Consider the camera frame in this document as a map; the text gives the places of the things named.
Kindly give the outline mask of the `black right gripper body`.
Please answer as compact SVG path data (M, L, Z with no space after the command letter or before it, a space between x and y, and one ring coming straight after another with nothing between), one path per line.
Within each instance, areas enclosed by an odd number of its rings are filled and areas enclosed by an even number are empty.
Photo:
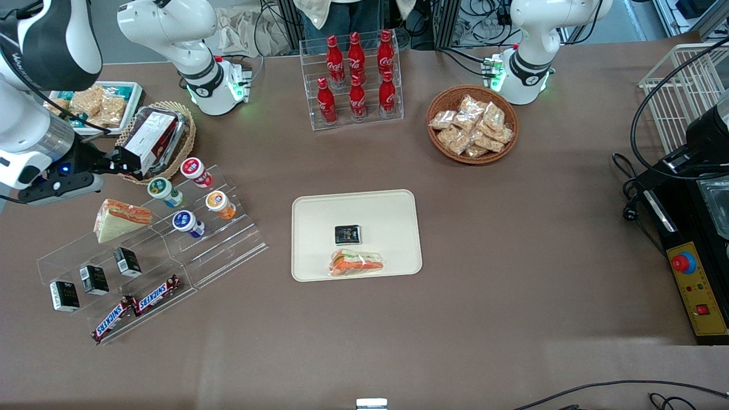
M114 162L108 153L99 150L92 143L75 140L68 152L68 167L70 174L111 174L114 171Z

